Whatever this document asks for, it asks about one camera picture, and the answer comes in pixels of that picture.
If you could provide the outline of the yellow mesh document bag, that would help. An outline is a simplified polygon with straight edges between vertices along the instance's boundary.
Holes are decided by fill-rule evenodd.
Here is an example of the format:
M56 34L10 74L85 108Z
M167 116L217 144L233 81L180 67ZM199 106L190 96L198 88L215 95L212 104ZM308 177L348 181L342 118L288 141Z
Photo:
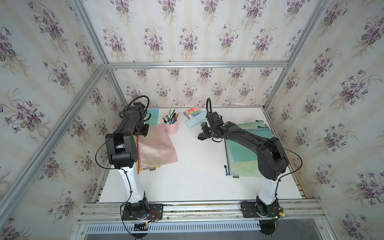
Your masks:
M137 148L138 148L138 153L140 152L140 147L139 147L139 136L137 136L137 139L136 139L136 145L137 145ZM137 161L137 174L139 175L140 172L142 171L155 171L157 169L159 169L160 166L157 166L157 167L151 167L151 168L144 168L144 167L141 167L141 162L140 162L140 157L138 157L138 161Z

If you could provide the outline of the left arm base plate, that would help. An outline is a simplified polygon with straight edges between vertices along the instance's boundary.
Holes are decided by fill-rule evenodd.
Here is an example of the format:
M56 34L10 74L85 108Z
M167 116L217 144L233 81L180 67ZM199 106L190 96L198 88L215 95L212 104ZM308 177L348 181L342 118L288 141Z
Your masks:
M158 221L163 218L163 204L127 203L122 213L123 221Z

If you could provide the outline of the pale green rear document bag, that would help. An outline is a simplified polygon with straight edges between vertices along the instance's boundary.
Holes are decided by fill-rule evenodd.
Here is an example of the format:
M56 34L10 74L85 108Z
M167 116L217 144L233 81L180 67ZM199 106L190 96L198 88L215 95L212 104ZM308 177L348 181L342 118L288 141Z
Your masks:
M269 128L262 120L257 120L251 123L237 124L237 126L243 130L260 130Z

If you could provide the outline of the aluminium mounting rail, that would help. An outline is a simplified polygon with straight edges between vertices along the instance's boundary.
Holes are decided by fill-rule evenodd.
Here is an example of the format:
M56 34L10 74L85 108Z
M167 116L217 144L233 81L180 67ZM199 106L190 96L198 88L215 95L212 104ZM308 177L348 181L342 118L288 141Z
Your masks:
M242 200L163 202L161 222L232 221L243 219ZM326 214L318 200L279 200L284 209L284 220L325 219ZM120 203L84 204L76 218L76 224L121 223Z

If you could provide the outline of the light green document bag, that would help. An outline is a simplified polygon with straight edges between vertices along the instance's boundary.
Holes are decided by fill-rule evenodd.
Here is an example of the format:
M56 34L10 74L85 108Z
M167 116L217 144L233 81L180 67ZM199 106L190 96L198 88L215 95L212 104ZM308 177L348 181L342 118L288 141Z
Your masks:
M262 174L260 173L258 169L258 161L256 162L246 162L246 163L234 163L232 160L232 156L228 156L228 150L226 147L226 154L227 154L227 164L229 167L229 174L231 176L237 176L237 177L254 177L254 178L261 178Z

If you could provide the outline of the pink mesh document bag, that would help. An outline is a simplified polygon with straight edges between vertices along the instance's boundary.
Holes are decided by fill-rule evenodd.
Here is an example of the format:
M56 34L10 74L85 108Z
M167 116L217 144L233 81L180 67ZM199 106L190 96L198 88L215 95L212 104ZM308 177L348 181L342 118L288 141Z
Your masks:
M177 163L178 156L165 124L149 128L146 137L139 136L141 167L151 168Z

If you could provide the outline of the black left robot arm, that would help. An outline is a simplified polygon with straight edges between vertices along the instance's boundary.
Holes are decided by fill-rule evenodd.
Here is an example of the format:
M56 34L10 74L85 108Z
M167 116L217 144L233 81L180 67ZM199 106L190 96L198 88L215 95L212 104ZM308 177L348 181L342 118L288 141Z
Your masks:
M146 137L149 124L145 123L147 107L140 102L133 103L120 113L122 119L118 128L105 137L108 160L116 169L127 192L128 200L125 203L127 211L148 212L149 205L142 189L138 174L137 162L139 150L135 138Z

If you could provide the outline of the blue mesh document bag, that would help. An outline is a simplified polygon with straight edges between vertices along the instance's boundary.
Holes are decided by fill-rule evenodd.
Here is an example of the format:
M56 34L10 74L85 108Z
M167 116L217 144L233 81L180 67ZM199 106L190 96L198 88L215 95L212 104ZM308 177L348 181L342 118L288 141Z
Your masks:
M146 119L150 117L146 124L149 124L150 127L154 127L159 124L159 109L149 109L147 111Z

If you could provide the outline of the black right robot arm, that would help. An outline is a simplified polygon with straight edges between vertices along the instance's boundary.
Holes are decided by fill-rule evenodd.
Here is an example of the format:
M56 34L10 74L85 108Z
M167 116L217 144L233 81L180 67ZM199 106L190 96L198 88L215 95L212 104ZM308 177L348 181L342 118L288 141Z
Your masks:
M266 217L279 207L277 198L279 179L289 165L280 140L275 137L268 139L257 136L232 122L224 123L223 117L211 110L207 111L206 119L207 121L201 124L203 132L199 134L199 140L224 139L235 142L256 154L258 169L263 179L255 208L259 216Z

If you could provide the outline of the pink metal pen bucket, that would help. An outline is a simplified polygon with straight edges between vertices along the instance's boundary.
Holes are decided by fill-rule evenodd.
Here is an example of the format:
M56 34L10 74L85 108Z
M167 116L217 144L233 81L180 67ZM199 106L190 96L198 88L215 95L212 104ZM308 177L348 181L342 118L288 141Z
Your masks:
M179 131L178 117L179 114L175 109L168 110L167 114L163 116L165 129L169 135L175 135Z

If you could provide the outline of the large teal document bag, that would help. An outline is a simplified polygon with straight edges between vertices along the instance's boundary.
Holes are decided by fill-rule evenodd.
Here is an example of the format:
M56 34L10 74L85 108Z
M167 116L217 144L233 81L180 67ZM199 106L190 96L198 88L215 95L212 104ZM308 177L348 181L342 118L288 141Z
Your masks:
M249 129L247 132L268 139L274 137L273 132L269 128ZM231 154L234 163L256 162L258 160L255 153L234 141L226 140L226 147L229 152L228 156Z

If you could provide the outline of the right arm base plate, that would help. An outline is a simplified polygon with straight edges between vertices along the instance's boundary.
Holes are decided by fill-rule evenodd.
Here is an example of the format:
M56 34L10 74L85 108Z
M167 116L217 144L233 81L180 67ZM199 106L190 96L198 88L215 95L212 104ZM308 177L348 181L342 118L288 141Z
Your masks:
M241 203L241 211L244 218L273 218L278 219L283 215L284 208L275 200L271 205L265 205L261 201Z

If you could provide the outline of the green and grey cleaning cloth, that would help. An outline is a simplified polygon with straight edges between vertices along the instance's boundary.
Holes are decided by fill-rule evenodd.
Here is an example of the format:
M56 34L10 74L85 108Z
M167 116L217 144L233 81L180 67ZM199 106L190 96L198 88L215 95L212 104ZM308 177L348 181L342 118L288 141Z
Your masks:
M199 133L198 140L204 141L206 139L210 139L212 136L211 136L210 127L208 126L208 123L207 122L201 123L201 128L202 128L202 132Z

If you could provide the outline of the light blue booklet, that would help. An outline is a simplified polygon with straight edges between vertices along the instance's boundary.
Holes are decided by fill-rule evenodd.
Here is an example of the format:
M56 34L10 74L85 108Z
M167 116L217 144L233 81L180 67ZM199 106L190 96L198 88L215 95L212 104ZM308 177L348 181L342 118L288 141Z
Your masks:
M199 113L196 116L192 117L191 119L186 120L185 125L189 129L199 126L202 122L206 121L206 115L207 115L206 112Z

